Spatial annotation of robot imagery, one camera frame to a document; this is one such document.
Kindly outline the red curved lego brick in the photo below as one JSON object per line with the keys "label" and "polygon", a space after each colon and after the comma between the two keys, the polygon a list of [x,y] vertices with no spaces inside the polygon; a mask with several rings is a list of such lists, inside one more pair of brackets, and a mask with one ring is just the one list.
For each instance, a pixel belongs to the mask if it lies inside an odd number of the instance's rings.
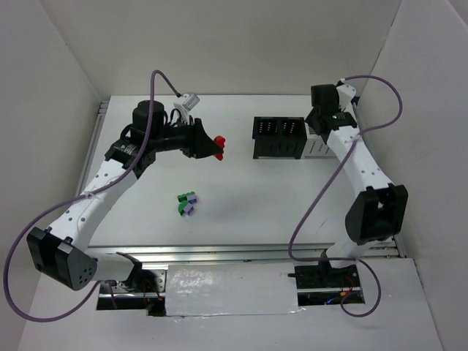
{"label": "red curved lego brick", "polygon": [[217,160],[222,161],[224,159],[224,148],[225,148],[226,139],[222,137],[221,135],[218,135],[214,138],[214,142],[215,144],[218,145],[218,147],[221,150],[219,153],[215,154],[214,156],[216,157]]}

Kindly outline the purple lego brick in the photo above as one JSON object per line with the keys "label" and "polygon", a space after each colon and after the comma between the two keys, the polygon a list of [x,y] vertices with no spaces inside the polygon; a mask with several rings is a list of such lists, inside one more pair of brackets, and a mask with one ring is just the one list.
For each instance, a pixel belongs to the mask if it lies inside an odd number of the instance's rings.
{"label": "purple lego brick", "polygon": [[184,207],[184,213],[187,215],[187,216],[190,216],[191,213],[194,211],[194,206],[191,204],[191,203],[188,203],[187,205],[185,205]]}

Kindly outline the green curved lego brick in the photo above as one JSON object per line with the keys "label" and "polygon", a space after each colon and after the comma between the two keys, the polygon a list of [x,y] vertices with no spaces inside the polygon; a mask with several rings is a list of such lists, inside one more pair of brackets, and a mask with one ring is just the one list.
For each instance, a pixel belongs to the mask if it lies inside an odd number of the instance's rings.
{"label": "green curved lego brick", "polygon": [[185,210],[186,206],[187,206],[187,202],[179,203],[178,212],[181,216],[183,216],[186,213],[186,210]]}

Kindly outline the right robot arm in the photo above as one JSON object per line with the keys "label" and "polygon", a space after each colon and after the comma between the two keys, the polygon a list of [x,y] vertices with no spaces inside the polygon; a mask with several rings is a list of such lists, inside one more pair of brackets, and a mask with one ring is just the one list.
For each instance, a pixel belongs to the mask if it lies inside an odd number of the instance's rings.
{"label": "right robot arm", "polygon": [[325,251],[332,268],[345,268],[378,241],[401,232],[407,206],[405,186],[395,185],[366,147],[355,117],[355,89],[345,83],[311,87],[306,123],[343,165],[355,200],[344,218],[345,234]]}

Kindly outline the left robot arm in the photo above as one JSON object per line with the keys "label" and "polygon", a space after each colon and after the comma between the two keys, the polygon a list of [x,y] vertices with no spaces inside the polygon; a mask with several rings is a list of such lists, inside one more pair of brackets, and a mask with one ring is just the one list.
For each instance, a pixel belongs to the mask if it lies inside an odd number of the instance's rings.
{"label": "left robot arm", "polygon": [[89,255],[87,249],[96,229],[118,199],[156,160],[156,154],[179,150],[189,158],[215,156],[222,159],[225,139],[210,138],[199,118],[183,105],[174,124],[160,102],[141,101],[132,111],[132,122],[105,153],[97,174],[75,201],[46,229],[35,227],[26,241],[35,268],[78,291],[92,281],[121,281],[138,286],[150,273],[140,261],[121,252]]}

